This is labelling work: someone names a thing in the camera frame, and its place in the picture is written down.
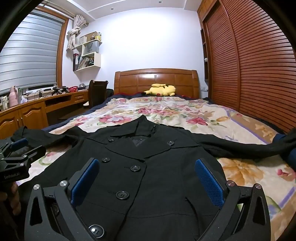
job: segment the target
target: red basket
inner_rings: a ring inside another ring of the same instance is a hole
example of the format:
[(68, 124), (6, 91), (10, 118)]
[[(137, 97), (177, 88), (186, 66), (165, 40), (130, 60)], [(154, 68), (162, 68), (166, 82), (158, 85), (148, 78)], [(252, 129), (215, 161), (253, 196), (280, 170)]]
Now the red basket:
[(72, 86), (70, 88), (68, 88), (69, 92), (76, 92), (78, 89), (78, 86)]

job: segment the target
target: coat collar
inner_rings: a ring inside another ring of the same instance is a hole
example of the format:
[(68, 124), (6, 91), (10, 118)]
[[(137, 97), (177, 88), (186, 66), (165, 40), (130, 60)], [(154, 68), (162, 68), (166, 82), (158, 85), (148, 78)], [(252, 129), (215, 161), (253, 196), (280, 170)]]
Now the coat collar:
[[(129, 138), (133, 135), (150, 136), (138, 147)], [(106, 148), (117, 154), (145, 161), (145, 158), (168, 151), (172, 148), (198, 146), (189, 136), (182, 132), (164, 125), (158, 125), (148, 121), (146, 116), (122, 124), (111, 132), (110, 136), (92, 138), (95, 141), (106, 144)]]

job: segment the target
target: ceiling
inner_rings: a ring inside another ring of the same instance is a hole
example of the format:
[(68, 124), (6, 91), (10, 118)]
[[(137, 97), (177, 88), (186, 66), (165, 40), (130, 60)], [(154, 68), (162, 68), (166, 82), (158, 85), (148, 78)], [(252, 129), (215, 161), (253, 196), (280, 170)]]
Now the ceiling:
[(176, 7), (197, 11), (202, 0), (50, 0), (51, 3), (85, 17), (88, 22), (132, 9), (148, 7)]

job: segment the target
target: wooden wardrobe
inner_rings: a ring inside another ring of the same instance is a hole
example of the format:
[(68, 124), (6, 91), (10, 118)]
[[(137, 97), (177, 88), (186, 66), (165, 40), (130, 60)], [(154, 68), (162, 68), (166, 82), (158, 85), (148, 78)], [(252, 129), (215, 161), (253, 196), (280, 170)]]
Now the wooden wardrobe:
[(203, 0), (209, 97), (285, 132), (296, 126), (295, 52), (277, 24), (252, 0)]

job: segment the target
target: finger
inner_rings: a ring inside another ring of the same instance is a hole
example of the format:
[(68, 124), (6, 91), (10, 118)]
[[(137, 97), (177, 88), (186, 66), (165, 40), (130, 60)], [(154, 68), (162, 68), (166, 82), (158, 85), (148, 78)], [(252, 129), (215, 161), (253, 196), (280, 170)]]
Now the finger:
[(19, 202), (20, 202), (19, 193), (17, 192), (13, 197), (11, 197), (11, 198), (9, 197), (8, 199), (10, 201), (11, 208), (15, 209), (18, 206)]
[(17, 192), (17, 189), (18, 189), (18, 185), (16, 182), (14, 182), (11, 186), (11, 192), (12, 194), (15, 194)]
[(7, 199), (7, 193), (0, 192), (0, 201), (3, 202)]
[(13, 215), (19, 215), (20, 214), (20, 212), (21, 212), (21, 205), (20, 205), (20, 202), (19, 202), (19, 204), (18, 204), (18, 206), (12, 211), (12, 213), (13, 213)]

